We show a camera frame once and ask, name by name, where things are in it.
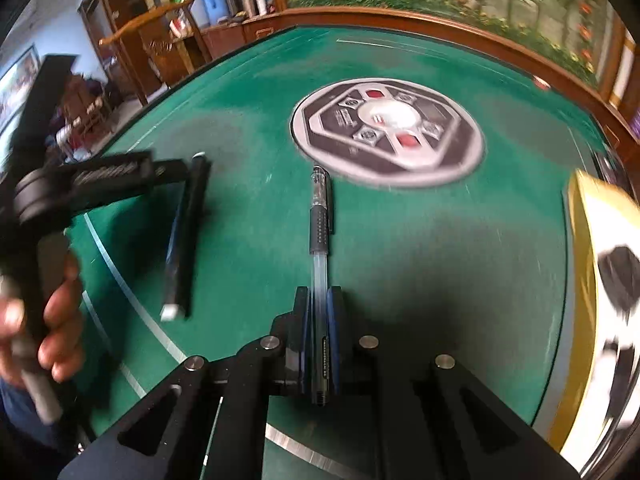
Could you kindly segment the round table centre panel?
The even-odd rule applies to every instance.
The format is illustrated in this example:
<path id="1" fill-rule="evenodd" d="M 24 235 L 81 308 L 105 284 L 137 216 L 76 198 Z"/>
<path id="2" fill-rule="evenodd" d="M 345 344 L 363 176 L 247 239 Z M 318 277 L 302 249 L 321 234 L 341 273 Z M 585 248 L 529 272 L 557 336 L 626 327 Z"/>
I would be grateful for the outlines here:
<path id="1" fill-rule="evenodd" d="M 457 102 L 394 78 L 328 84 L 295 107 L 290 131 L 324 169 L 376 188 L 434 188 L 459 181 L 485 156 L 485 137 Z"/>

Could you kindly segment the red white small chip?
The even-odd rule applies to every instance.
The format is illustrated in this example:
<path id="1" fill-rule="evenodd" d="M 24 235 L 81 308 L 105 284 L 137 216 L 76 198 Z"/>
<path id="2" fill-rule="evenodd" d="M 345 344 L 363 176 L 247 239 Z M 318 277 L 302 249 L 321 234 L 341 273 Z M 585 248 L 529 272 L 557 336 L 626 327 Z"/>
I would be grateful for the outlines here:
<path id="1" fill-rule="evenodd" d="M 550 84 L 538 76 L 533 76 L 533 82 L 535 86 L 541 90 L 549 91 L 551 89 Z"/>

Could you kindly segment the clear gel pen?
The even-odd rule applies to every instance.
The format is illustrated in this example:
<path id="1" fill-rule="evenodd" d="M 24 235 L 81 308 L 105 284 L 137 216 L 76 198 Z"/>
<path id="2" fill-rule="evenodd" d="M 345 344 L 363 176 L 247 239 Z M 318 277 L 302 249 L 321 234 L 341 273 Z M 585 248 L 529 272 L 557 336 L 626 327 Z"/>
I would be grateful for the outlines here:
<path id="1" fill-rule="evenodd" d="M 326 170 L 311 171 L 309 253 L 311 256 L 311 307 L 314 329 L 314 402 L 326 405 L 331 391 L 329 317 L 330 178 Z"/>

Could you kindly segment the black tape dispenser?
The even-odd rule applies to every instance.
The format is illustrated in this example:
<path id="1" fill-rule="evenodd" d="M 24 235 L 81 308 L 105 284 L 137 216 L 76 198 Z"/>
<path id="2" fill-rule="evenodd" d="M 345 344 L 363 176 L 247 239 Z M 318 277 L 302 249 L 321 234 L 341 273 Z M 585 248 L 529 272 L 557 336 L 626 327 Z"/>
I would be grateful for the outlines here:
<path id="1" fill-rule="evenodd" d="M 616 246 L 598 258 L 606 296 L 625 321 L 629 320 L 639 303 L 639 266 L 639 258 L 628 246 Z"/>

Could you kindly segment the wooden chair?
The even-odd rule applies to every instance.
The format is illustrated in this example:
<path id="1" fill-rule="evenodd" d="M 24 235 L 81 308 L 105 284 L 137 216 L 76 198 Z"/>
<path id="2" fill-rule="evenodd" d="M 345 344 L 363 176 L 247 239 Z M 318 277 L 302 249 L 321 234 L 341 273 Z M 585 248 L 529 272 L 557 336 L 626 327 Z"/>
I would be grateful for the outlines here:
<path id="1" fill-rule="evenodd" d="M 148 96 L 153 91 L 147 92 L 145 89 L 139 73 L 142 64 L 134 62 L 127 47 L 129 37 L 140 39 L 149 66 L 157 69 L 160 83 L 168 89 L 213 62 L 201 29 L 191 12 L 193 3 L 194 0 L 181 0 L 162 4 L 133 18 L 111 36 L 99 40 L 100 47 L 115 50 L 116 58 L 134 86 L 134 94 L 142 106 L 148 105 Z M 193 38 L 201 52 L 202 62 L 198 66 L 193 64 L 184 45 L 186 38 Z"/>

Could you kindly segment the framed wall painting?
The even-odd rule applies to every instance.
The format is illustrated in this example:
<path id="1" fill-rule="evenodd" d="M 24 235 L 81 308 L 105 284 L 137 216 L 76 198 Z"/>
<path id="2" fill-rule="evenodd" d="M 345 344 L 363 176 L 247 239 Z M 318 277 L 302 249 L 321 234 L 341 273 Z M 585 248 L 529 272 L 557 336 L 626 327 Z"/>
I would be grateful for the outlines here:
<path id="1" fill-rule="evenodd" d="M 40 69 L 40 59 L 32 44 L 0 79 L 0 127 L 4 130 L 24 106 Z"/>

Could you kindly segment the yellow foam storage box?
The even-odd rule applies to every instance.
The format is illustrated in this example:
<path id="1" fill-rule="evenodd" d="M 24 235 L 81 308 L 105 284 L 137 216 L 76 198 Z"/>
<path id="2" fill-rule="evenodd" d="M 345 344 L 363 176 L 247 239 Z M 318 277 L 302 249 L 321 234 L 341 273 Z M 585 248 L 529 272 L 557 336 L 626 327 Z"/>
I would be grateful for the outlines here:
<path id="1" fill-rule="evenodd" d="M 628 321 L 604 290 L 598 258 L 639 258 L 639 206 L 575 171 L 564 193 L 567 284 L 560 338 L 534 427 L 584 479 L 609 479 L 639 444 L 639 304 Z"/>

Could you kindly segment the blue thermos jug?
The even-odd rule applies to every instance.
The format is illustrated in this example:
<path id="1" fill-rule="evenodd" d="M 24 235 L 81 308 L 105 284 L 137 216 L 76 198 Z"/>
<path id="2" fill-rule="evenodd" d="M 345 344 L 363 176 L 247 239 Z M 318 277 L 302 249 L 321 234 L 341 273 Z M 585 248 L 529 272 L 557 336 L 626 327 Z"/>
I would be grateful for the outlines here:
<path id="1" fill-rule="evenodd" d="M 227 0 L 204 0 L 209 24 L 215 26 L 220 20 L 230 18 Z"/>

